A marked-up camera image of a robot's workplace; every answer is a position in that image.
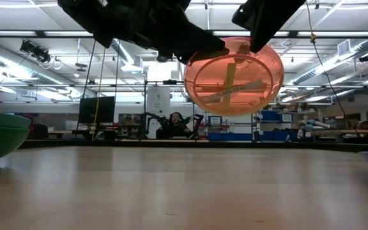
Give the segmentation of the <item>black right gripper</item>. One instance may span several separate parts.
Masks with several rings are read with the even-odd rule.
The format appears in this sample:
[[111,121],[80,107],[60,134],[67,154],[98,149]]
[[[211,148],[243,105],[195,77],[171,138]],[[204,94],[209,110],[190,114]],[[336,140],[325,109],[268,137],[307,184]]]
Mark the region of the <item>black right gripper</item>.
[[238,54],[259,52],[305,0],[247,0],[234,12],[233,24],[251,31],[250,43],[241,43]]

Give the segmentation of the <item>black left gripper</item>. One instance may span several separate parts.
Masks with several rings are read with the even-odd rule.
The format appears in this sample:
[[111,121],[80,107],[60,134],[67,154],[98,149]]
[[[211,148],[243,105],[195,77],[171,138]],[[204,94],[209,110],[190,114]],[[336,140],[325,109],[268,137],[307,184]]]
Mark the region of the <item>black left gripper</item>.
[[229,54],[225,42],[189,24],[181,1],[58,0],[58,5],[104,47],[117,38],[160,56],[179,56],[179,62],[192,64]]

